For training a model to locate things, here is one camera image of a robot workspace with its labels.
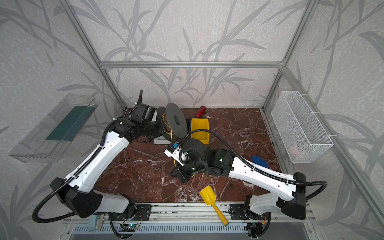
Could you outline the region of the grey cable spool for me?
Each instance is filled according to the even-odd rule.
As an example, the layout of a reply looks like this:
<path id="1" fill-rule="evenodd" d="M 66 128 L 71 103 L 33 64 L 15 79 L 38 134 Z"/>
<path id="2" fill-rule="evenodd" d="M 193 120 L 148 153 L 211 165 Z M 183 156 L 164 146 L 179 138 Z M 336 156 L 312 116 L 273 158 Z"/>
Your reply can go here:
<path id="1" fill-rule="evenodd" d="M 183 139 L 188 133 L 188 124 L 182 110 L 174 103 L 157 108 L 157 120 L 162 120 L 166 126 L 163 137 L 170 142 Z"/>

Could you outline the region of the yellow plastic scoop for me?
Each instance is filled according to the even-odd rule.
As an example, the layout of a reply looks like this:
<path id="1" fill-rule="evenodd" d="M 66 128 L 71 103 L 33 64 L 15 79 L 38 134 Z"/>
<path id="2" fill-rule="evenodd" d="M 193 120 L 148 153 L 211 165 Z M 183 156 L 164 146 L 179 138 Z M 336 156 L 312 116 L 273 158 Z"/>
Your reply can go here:
<path id="1" fill-rule="evenodd" d="M 216 206 L 216 195 L 212 189 L 211 186 L 206 186 L 200 191 L 200 196 L 202 197 L 203 201 L 206 205 L 212 206 L 217 213 L 219 219 L 223 223 L 223 225 L 226 227 L 229 224 L 229 221 L 224 216 L 224 214 L 219 210 L 219 208 Z"/>

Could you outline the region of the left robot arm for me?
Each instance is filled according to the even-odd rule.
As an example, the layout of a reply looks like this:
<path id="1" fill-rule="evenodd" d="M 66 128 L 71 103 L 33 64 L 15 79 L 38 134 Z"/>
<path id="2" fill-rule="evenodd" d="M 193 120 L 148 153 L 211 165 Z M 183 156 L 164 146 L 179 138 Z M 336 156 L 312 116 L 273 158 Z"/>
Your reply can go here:
<path id="1" fill-rule="evenodd" d="M 45 224 L 72 216 L 87 218 L 93 214 L 116 213 L 132 215 L 133 204 L 122 195 L 112 195 L 94 190 L 94 186 L 116 156 L 139 137 L 153 140 L 166 132 L 157 109 L 138 103 L 127 114 L 114 118 L 105 128 L 101 142 L 95 150 L 65 178 L 52 181 L 53 191 L 34 209 L 32 220 Z M 39 211 L 54 196 L 67 206 L 71 213 L 44 219 Z"/>

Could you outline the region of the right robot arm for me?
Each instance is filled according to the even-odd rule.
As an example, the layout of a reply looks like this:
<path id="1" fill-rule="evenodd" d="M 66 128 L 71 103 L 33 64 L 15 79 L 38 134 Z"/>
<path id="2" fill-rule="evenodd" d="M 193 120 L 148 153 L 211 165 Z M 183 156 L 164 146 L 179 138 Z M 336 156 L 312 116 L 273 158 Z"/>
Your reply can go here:
<path id="1" fill-rule="evenodd" d="M 299 172 L 283 174 L 248 161 L 218 134 L 206 130 L 225 145 L 224 149 L 211 150 L 192 138 L 194 133 L 188 133 L 180 142 L 172 142 L 166 148 L 166 156 L 178 163 L 171 176 L 185 184 L 194 174 L 205 173 L 241 180 L 268 191 L 264 195 L 247 197 L 245 211 L 256 215 L 281 212 L 293 219 L 303 220 L 306 217 L 306 202 L 328 185 L 326 181 L 308 182 L 306 176 Z"/>

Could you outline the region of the white plastic bin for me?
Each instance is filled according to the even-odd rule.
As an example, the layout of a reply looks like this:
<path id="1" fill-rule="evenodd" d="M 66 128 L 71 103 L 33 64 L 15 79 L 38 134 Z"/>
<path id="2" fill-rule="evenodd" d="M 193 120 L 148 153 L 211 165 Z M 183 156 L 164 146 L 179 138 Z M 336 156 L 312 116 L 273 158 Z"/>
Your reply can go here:
<path id="1" fill-rule="evenodd" d="M 158 137 L 158 138 L 154 139 L 154 143 L 156 145 L 169 145 L 170 141 L 168 141 L 166 138 L 161 136 L 161 137 Z"/>

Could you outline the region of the yellow plastic bin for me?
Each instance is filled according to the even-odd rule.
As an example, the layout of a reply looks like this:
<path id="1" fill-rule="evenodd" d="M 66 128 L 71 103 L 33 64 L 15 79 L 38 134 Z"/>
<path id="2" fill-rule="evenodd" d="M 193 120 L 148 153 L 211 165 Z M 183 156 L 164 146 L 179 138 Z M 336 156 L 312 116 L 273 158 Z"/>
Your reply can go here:
<path id="1" fill-rule="evenodd" d="M 209 130 L 209 120 L 208 119 L 192 119 L 191 131 L 195 131 L 195 130 Z M 191 138 L 199 140 L 203 144 L 208 145 L 210 141 L 210 133 L 196 132 L 191 134 Z"/>

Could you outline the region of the pink item in basket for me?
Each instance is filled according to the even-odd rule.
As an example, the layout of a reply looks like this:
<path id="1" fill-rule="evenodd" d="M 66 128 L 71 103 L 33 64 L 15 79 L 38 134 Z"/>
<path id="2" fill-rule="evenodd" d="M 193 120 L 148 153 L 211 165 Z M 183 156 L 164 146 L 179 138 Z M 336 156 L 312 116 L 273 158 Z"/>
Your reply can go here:
<path id="1" fill-rule="evenodd" d="M 299 158 L 301 157 L 304 152 L 297 146 L 297 145 L 294 145 L 294 146 L 290 146 L 289 147 L 289 151 L 290 153 L 295 157 L 295 158 Z"/>

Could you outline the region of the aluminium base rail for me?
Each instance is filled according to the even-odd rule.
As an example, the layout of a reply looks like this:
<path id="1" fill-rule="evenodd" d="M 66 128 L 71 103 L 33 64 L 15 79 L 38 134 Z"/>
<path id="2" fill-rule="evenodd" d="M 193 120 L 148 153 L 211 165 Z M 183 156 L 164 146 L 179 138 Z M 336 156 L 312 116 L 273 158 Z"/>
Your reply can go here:
<path id="1" fill-rule="evenodd" d="M 148 221 L 142 223 L 221 223 L 214 208 L 204 203 L 148 203 L 152 205 L 151 213 Z M 250 223 L 252 220 L 231 220 L 231 215 L 228 214 L 230 204 L 219 202 L 217 204 L 219 210 L 224 214 L 229 223 L 244 222 Z M 316 222 L 315 216 L 309 204 L 306 204 L 306 218 L 305 220 L 297 220 L 284 215 L 281 212 L 272 213 L 272 222 Z M 63 220 L 63 223 L 88 223 L 88 219 L 81 219 L 80 217 L 71 217 Z"/>

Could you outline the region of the red handled screwdriver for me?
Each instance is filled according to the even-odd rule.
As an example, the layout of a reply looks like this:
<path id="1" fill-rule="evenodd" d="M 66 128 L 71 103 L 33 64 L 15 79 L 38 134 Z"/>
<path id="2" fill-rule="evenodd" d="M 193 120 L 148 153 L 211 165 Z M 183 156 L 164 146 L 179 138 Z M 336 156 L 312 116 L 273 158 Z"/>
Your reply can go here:
<path id="1" fill-rule="evenodd" d="M 205 106 L 200 106 L 200 108 L 197 110 L 196 114 L 195 114 L 195 117 L 196 118 L 201 118 L 204 113 L 206 111 L 206 107 Z"/>

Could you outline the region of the blue wooden handled tool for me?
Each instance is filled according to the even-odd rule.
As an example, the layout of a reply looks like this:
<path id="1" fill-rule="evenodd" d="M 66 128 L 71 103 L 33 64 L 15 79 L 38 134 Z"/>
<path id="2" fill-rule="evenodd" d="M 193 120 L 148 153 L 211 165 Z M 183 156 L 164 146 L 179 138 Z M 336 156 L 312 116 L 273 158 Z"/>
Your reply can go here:
<path id="1" fill-rule="evenodd" d="M 268 163 L 258 156 L 252 156 L 252 161 L 256 165 L 259 165 L 259 166 L 267 168 L 267 169 L 269 168 Z"/>

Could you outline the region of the clear plastic wall tray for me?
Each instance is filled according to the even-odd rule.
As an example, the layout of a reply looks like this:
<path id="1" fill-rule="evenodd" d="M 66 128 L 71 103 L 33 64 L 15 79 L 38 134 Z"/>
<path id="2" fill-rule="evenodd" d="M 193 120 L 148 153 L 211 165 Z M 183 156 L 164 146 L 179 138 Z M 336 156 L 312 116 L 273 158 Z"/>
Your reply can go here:
<path id="1" fill-rule="evenodd" d="M 94 97 L 67 94 L 9 156 L 23 163 L 56 163 L 97 107 Z"/>

